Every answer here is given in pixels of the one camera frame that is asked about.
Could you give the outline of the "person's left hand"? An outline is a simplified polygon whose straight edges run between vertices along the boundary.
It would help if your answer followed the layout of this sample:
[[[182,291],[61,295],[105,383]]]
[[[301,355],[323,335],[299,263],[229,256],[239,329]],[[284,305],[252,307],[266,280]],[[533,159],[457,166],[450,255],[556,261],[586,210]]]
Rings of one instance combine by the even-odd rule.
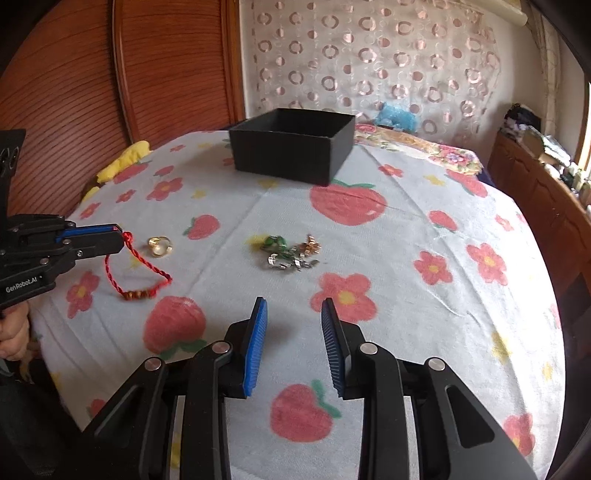
[[[8,361],[20,360],[29,343],[29,305],[22,302],[2,312],[0,357]]]

